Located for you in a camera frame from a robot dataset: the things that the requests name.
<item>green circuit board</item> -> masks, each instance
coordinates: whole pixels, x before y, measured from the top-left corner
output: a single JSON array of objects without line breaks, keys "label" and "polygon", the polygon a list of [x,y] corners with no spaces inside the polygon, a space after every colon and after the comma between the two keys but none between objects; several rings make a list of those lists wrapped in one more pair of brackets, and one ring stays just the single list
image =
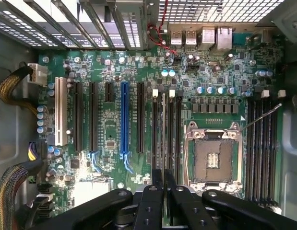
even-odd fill
[{"label": "green circuit board", "polygon": [[[281,41],[276,40],[268,46],[261,46],[256,49],[249,49],[246,38],[249,34],[234,34],[233,49],[230,51],[233,58],[224,60],[226,54],[210,55],[209,51],[199,51],[194,49],[178,49],[178,56],[175,60],[165,60],[165,52],[162,49],[154,48],[150,51],[42,51],[39,56],[39,64],[48,68],[48,83],[55,82],[56,77],[69,78],[70,73],[63,68],[63,64],[69,65],[73,74],[74,82],[81,82],[83,88],[83,117],[80,119],[83,126],[81,151],[75,151],[75,139],[68,137],[68,144],[61,147],[62,155],[50,161],[49,168],[55,169],[56,176],[52,184],[56,188],[55,205],[56,214],[60,214],[80,205],[96,196],[100,196],[107,191],[116,188],[127,188],[134,192],[143,184],[151,183],[152,169],[152,138],[158,136],[158,153],[156,167],[162,167],[161,156],[169,141],[166,137],[168,110],[163,110],[163,94],[168,98],[169,90],[176,92],[175,96],[181,98],[181,127],[180,140],[181,148],[179,162],[179,184],[185,184],[184,179],[184,129],[190,122],[195,122],[200,128],[205,129],[228,129],[233,122],[240,128],[248,122],[248,99],[255,97],[262,90],[269,90],[270,97],[277,96],[281,89],[282,78],[277,72],[277,63],[283,58],[283,47]],[[189,69],[187,57],[189,54],[199,56],[200,61],[196,63],[198,69]],[[43,62],[43,58],[48,57],[49,62]],[[221,67],[219,71],[213,71],[216,62]],[[271,78],[258,78],[256,73],[261,69],[273,72]],[[168,73],[173,70],[174,76]],[[90,138],[90,83],[98,83],[98,151],[89,151]],[[113,86],[113,101],[106,101],[106,83],[111,82]],[[129,167],[120,158],[120,138],[121,138],[121,85],[122,82],[129,83]],[[144,148],[143,153],[137,153],[137,83],[144,82]],[[202,87],[203,92],[199,94],[198,87]],[[207,88],[212,88],[212,93],[207,93]],[[230,88],[234,88],[234,93],[229,93]],[[154,134],[153,125],[153,90],[158,89],[160,106],[158,112],[158,129]],[[68,89],[68,109],[67,123],[68,129],[72,130],[74,124],[74,101],[71,86]],[[54,136],[54,97],[49,95],[49,88],[40,88],[39,104],[48,107],[47,131],[40,135],[40,138],[47,140],[49,146],[53,146]],[[205,111],[201,111],[201,104],[207,105]],[[165,119],[166,130],[163,133],[163,119]],[[281,142],[281,117],[278,116],[278,136],[277,143]],[[243,188],[239,191],[239,196],[244,198],[245,170],[247,155],[247,131],[243,131],[242,148],[242,181]],[[173,142],[178,137],[173,135]],[[195,140],[188,143],[188,171],[189,181],[196,187],[195,166]],[[237,178],[238,167],[238,147],[237,142],[232,142],[231,154],[231,180]],[[277,167],[280,167],[281,149],[277,148]],[[276,176],[276,188],[279,181]]]}]

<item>blue pcie slot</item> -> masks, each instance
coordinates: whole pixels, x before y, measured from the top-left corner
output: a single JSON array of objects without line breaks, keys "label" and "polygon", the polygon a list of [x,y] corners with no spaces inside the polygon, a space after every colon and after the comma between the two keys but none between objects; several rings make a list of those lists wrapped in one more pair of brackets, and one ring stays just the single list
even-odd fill
[{"label": "blue pcie slot", "polygon": [[120,97],[120,158],[128,154],[129,143],[129,83],[121,83]]}]

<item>white pci slot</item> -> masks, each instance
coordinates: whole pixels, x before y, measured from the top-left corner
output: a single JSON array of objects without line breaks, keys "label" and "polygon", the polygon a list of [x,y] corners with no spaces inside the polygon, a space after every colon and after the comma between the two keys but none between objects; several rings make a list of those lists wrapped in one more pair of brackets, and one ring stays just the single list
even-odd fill
[{"label": "white pci slot", "polygon": [[55,145],[67,145],[67,88],[66,78],[55,81]]}]

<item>ventilation grille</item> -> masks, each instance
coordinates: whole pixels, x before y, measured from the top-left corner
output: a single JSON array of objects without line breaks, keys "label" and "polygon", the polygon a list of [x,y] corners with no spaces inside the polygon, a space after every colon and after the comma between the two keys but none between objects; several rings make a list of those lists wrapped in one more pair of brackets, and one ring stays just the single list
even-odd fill
[{"label": "ventilation grille", "polygon": [[[159,21],[166,0],[160,0]],[[259,22],[284,0],[168,0],[165,21],[195,22]]]},{"label": "ventilation grille", "polygon": [[36,37],[38,40],[40,40],[42,43],[46,44],[47,46],[57,46],[52,41],[47,39],[45,36],[43,36],[41,33],[33,29],[28,24],[24,23],[21,19],[17,18],[15,15],[11,14],[9,11],[0,11],[0,15],[5,17],[7,20],[9,20],[11,23],[18,26],[20,29],[26,31],[27,33],[31,34],[32,36]]},{"label": "ventilation grille", "polygon": [[131,47],[141,47],[135,13],[121,13]]},{"label": "ventilation grille", "polygon": [[10,28],[9,26],[7,26],[6,24],[0,22],[0,29],[5,31],[6,33],[14,36],[15,38],[18,38],[19,40],[22,40],[23,42],[26,42],[27,44],[31,45],[31,46],[42,46],[39,43],[36,43],[35,41],[33,41],[32,39],[24,36],[23,34],[21,34],[20,32]]}]

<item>motherboard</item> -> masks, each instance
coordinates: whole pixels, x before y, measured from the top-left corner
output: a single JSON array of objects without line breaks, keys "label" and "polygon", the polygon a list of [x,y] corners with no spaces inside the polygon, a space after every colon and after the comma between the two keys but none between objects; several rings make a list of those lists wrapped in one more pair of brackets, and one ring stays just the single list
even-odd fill
[{"label": "motherboard", "polygon": [[170,168],[200,194],[218,189],[274,205],[279,196],[281,38],[264,46],[233,33],[232,49],[42,51],[39,137],[55,213]]}]

